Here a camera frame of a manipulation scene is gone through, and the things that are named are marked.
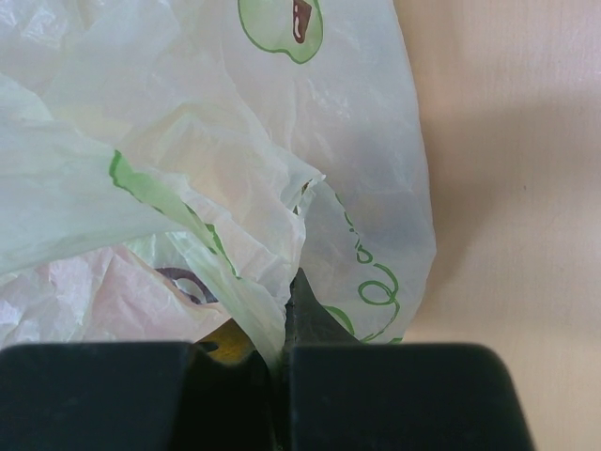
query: beige surface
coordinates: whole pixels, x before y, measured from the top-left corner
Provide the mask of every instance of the beige surface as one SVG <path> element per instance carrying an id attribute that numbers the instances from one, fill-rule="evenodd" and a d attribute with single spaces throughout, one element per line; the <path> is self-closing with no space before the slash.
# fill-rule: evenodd
<path id="1" fill-rule="evenodd" d="M 407 340 L 490 346 L 540 449 L 601 449 L 601 2 L 396 4 L 439 241 Z"/>

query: green apple print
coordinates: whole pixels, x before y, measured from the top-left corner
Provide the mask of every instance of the green apple print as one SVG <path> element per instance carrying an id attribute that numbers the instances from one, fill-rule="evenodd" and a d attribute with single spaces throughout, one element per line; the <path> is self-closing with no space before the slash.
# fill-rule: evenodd
<path id="1" fill-rule="evenodd" d="M 303 64 L 313 58 L 323 40 L 317 0 L 238 0 L 246 36 L 259 49 L 287 54 Z"/>

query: green printed design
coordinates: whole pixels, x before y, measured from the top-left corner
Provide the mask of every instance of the green printed design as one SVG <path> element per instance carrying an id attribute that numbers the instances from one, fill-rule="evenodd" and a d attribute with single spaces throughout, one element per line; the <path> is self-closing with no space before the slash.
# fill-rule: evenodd
<path id="1" fill-rule="evenodd" d="M 225 253 L 215 226 L 204 223 L 190 206 L 181 201 L 177 194 L 149 174 L 135 172 L 118 150 L 115 150 L 115 156 L 111 161 L 109 175 L 117 188 L 127 191 L 138 201 L 148 204 L 159 213 L 188 228 L 212 254 L 219 253 L 229 265 L 232 273 L 239 279 L 234 265 Z"/>
<path id="2" fill-rule="evenodd" d="M 340 205 L 343 205 L 342 200 L 340 200 L 340 197 L 338 196 L 338 194 L 336 194 L 335 196 L 336 196 L 336 200 L 338 200 L 338 203 L 340 203 Z M 355 243 L 357 262 L 362 265 L 371 265 L 374 268 L 382 271 L 382 273 L 384 275 L 386 275 L 386 278 L 390 282 L 390 284 L 392 284 L 392 287 L 389 287 L 389 285 L 386 285 L 383 282 L 380 282 L 379 280 L 367 280 L 367 281 L 359 284 L 359 286 L 357 288 L 359 297 L 361 298 L 361 300 L 364 303 L 367 303 L 369 305 L 376 305 L 376 306 L 384 306 L 384 305 L 393 305 L 394 306 L 393 315 L 391 316 L 391 319 L 388 321 L 388 323 L 380 331 L 373 333 L 373 334 L 369 334 L 368 336 L 365 336 L 364 338 L 361 339 L 361 341 L 363 343 L 368 343 L 368 342 L 378 338 L 380 335 L 384 334 L 386 332 L 386 330 L 391 326 L 391 324 L 394 323 L 394 321 L 398 317 L 399 312 L 401 311 L 401 304 L 396 299 L 396 295 L 398 294 L 398 289 L 399 289 L 398 279 L 393 274 L 393 272 L 390 270 L 390 268 L 388 268 L 387 266 L 384 266 L 377 262 L 373 263 L 374 256 L 369 251 L 367 251 L 365 248 L 363 248 L 363 246 L 361 244 L 361 237 L 359 236 L 359 232 L 357 232 L 355 225 L 350 220 L 350 217 L 348 216 L 346 211 L 345 211 L 345 220 L 347 221 L 347 224 L 350 226 L 350 229 L 348 231 L 351 233 L 354 233 L 357 236 L 357 242 Z M 381 289 L 384 292 L 384 294 L 386 295 L 384 300 L 383 301 L 374 301 L 373 299 L 370 299 L 369 297 L 367 297 L 367 295 L 365 294 L 365 290 L 369 287 L 375 287 L 375 288 Z M 400 343 L 402 338 L 395 338 L 394 340 L 391 341 L 391 343 L 393 343 L 393 342 Z"/>
<path id="3" fill-rule="evenodd" d="M 337 307 L 332 307 L 331 305 L 324 305 L 323 308 L 330 312 L 330 314 L 333 317 L 338 317 L 342 321 L 349 334 L 355 334 L 355 328 L 353 327 L 353 323 L 351 322 L 350 318 L 345 312 L 343 312 Z"/>
<path id="4" fill-rule="evenodd" d="M 323 18 L 317 0 L 238 0 L 242 29 L 265 52 L 287 54 L 303 64 L 323 41 Z"/>

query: black plastic part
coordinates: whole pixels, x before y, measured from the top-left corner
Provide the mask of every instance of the black plastic part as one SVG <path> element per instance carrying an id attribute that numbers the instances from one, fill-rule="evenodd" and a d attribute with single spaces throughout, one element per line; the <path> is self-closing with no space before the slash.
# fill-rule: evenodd
<path id="1" fill-rule="evenodd" d="M 469 345 L 299 347 L 292 449 L 533 450 L 513 384 Z"/>
<path id="2" fill-rule="evenodd" d="M 166 449 L 189 345 L 18 346 L 0 353 L 0 449 Z"/>
<path id="3" fill-rule="evenodd" d="M 285 342 L 290 350 L 298 345 L 357 345 L 359 341 L 338 324 L 319 303 L 302 269 L 290 287 L 286 306 Z"/>
<path id="4" fill-rule="evenodd" d="M 14 347 L 0 353 L 0 449 L 272 449 L 269 389 L 256 352 L 226 366 L 188 343 Z"/>

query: beige wall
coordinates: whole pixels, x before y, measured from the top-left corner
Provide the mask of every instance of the beige wall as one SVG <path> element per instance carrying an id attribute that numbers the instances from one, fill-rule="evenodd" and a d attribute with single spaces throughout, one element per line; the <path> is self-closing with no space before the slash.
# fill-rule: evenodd
<path id="1" fill-rule="evenodd" d="M 601 2 L 396 5 L 439 241 L 407 340 L 490 346 L 540 449 L 601 449 Z"/>

